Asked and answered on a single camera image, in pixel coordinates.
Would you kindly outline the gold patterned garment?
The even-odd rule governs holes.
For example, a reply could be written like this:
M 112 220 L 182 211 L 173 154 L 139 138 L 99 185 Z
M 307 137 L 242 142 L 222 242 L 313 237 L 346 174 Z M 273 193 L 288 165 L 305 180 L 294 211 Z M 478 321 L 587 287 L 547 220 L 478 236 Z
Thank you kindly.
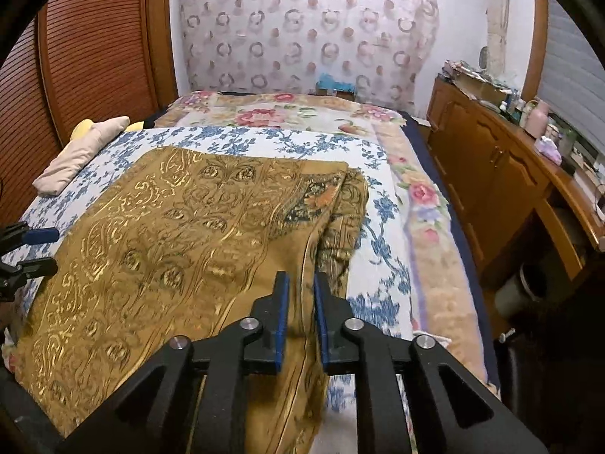
M 70 228 L 16 346 L 16 378 L 69 435 L 171 337 L 212 336 L 290 279 L 284 367 L 248 390 L 246 450 L 306 453 L 327 381 L 313 278 L 347 292 L 368 201 L 343 162 L 145 153 Z

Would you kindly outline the floral bed blanket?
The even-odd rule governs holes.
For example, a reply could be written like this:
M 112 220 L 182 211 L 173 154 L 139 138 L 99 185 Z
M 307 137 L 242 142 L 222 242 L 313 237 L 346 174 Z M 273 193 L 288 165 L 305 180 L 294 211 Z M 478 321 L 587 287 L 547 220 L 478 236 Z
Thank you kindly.
M 368 140 L 386 151 L 410 245 L 414 329 L 445 339 L 468 370 L 500 387 L 489 320 L 470 247 L 422 143 L 417 122 L 329 95 L 228 95 L 194 91 L 152 120 L 155 127 L 273 127 Z

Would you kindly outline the blue floral white sheet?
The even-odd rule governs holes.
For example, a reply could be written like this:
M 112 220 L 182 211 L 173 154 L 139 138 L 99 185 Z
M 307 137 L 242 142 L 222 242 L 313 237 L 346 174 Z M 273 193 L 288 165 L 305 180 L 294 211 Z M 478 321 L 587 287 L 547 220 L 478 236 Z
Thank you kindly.
M 376 143 L 344 135 L 217 126 L 124 132 L 58 196 L 39 197 L 32 203 L 25 220 L 33 227 L 55 227 L 60 239 L 52 245 L 19 249 L 16 258 L 51 255 L 56 259 L 68 231 L 91 205 L 145 153 L 166 146 L 219 156 L 343 162 L 360 171 L 368 185 L 368 201 L 342 297 L 358 317 L 390 334 L 410 336 L 410 251 L 386 152 Z M 50 279 L 30 283 L 23 291 L 13 332 L 16 345 L 40 287 Z M 16 347 L 10 359 L 16 368 Z M 349 376 L 327 377 L 322 367 L 321 372 L 327 381 L 321 422 L 306 453 L 354 453 L 358 448 L 354 381 Z

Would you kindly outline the long wooden sideboard cabinet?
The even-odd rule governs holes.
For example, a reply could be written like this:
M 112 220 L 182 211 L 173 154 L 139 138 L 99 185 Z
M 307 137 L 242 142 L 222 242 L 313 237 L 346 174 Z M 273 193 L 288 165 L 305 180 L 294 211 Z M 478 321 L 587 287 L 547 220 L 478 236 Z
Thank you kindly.
M 575 180 L 537 153 L 520 127 L 438 77 L 428 110 L 429 151 L 479 275 L 496 278 L 537 251 L 543 227 L 572 281 L 604 260 L 604 227 Z

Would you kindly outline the lilac pouch on sideboard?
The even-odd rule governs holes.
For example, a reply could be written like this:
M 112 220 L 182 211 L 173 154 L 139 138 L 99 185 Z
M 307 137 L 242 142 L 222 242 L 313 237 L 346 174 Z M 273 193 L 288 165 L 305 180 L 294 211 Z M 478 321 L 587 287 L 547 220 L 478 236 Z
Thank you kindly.
M 549 159 L 555 165 L 561 165 L 561 153 L 559 152 L 556 143 L 554 143 L 550 137 L 545 135 L 540 136 L 534 143 L 534 150 L 546 159 Z

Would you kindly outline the pink thermos bottle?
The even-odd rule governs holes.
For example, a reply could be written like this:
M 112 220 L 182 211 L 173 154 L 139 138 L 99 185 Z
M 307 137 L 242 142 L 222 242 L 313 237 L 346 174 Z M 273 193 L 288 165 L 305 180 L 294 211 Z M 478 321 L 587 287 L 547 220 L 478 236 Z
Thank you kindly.
M 546 133 L 549 111 L 550 106 L 545 101 L 538 101 L 527 117 L 525 131 L 536 140 Z

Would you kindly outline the pink circle patterned curtain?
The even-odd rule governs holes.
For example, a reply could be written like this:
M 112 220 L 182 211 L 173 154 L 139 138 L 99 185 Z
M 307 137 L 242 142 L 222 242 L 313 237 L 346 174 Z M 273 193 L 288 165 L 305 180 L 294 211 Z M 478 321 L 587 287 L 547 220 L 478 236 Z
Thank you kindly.
M 190 87 L 309 93 L 415 107 L 439 27 L 437 0 L 178 0 Z

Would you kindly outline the cardboard box on sideboard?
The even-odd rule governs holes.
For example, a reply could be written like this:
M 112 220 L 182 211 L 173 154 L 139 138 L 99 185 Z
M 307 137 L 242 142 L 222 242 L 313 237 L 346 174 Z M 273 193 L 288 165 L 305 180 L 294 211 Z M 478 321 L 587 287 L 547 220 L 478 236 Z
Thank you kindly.
M 479 76 L 464 72 L 455 72 L 452 82 L 471 100 L 487 101 L 487 103 L 494 104 L 497 108 L 512 94 L 511 89 L 495 85 Z

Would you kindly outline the brown box with teal cloth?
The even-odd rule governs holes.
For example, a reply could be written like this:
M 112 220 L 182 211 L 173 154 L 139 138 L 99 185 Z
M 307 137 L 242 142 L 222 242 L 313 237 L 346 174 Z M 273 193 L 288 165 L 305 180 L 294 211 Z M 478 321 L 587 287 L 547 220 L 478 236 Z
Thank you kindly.
M 356 101 L 357 87 L 355 84 L 338 81 L 331 75 L 323 73 L 315 85 L 316 95 L 331 95 L 347 101 Z

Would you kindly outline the grey window blind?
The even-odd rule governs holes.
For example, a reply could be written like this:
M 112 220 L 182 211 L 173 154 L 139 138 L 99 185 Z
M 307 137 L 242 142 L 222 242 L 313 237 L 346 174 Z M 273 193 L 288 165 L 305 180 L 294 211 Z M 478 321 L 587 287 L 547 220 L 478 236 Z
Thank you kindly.
M 548 0 L 548 39 L 538 97 L 595 148 L 604 148 L 604 68 L 582 31 Z

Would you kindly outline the small grey desk fan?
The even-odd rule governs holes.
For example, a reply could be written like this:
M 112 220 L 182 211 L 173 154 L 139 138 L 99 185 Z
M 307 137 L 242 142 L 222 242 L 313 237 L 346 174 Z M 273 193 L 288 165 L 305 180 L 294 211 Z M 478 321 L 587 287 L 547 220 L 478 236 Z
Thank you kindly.
M 488 69 L 489 62 L 489 50 L 487 46 L 483 46 L 479 52 L 478 64 L 479 68 L 482 71 L 486 71 Z

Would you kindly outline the cream lace side curtain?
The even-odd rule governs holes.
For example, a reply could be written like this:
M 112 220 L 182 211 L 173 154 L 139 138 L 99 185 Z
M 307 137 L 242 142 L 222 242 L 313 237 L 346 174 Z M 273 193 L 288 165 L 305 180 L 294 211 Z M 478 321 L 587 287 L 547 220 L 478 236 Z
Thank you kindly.
M 506 69 L 510 0 L 487 0 L 487 71 L 492 77 Z

